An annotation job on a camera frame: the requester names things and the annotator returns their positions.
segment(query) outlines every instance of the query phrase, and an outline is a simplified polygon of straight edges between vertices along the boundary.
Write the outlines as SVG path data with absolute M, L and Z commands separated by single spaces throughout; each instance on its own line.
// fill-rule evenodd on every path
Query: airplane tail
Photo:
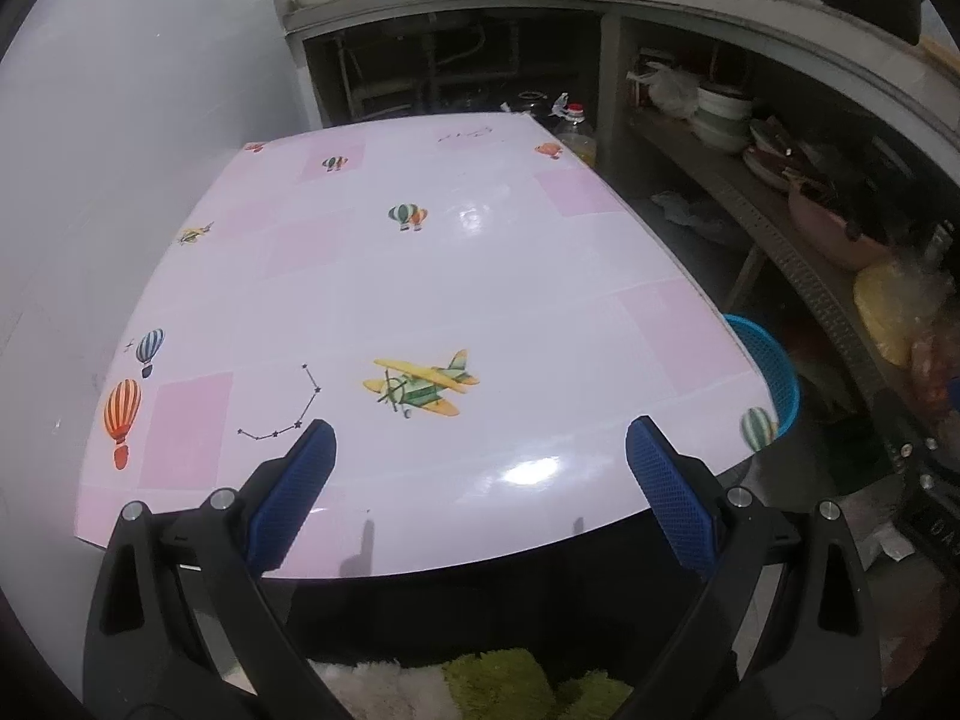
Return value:
M 450 361 L 449 367 L 446 369 L 450 378 L 455 381 L 460 382 L 460 384 L 479 384 L 480 380 L 470 376 L 467 373 L 467 349 L 461 349 Z

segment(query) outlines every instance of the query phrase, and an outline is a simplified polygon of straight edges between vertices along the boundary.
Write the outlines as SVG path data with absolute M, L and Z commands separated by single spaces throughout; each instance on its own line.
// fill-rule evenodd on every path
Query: blue striped hot air balloon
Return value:
M 143 378 L 147 379 L 154 372 L 152 359 L 155 357 L 160 346 L 163 346 L 164 333 L 162 330 L 151 330 L 140 340 L 140 345 L 136 348 L 136 359 L 143 363 Z
M 394 206 L 387 211 L 387 215 L 394 221 L 400 223 L 400 230 L 409 230 L 411 221 L 414 221 L 417 225 L 421 221 L 419 216 L 421 210 L 419 207 L 412 203 L 402 203 L 400 205 Z

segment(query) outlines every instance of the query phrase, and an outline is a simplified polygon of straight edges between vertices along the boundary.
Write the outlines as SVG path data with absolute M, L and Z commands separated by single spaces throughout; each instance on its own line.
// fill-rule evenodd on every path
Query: green striped hot air balloon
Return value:
M 409 230 L 410 221 L 419 213 L 419 207 L 412 203 L 402 203 L 395 205 L 387 212 L 387 215 L 394 221 L 400 223 L 400 230 Z
M 769 446 L 776 438 L 776 420 L 771 419 L 769 413 L 760 406 L 748 409 L 740 420 L 740 435 L 747 442 L 747 446 L 755 452 Z

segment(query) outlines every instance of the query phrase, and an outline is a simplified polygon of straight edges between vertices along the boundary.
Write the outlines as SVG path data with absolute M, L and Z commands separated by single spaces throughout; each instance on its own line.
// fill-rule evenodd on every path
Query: plastic bottle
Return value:
M 570 103 L 563 110 L 563 122 L 554 133 L 557 140 L 573 151 L 592 169 L 597 164 L 597 141 L 593 136 L 593 128 L 587 124 L 584 106 L 579 103 Z

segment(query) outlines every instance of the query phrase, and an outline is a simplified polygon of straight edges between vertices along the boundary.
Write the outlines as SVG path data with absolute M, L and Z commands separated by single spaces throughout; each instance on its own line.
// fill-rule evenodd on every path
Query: table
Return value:
M 620 198 L 532 119 L 394 119 L 251 143 L 131 316 L 76 535 L 128 500 L 192 508 L 309 420 L 337 464 L 275 576 L 486 560 L 647 507 L 624 457 L 651 415 L 719 473 L 765 382 Z

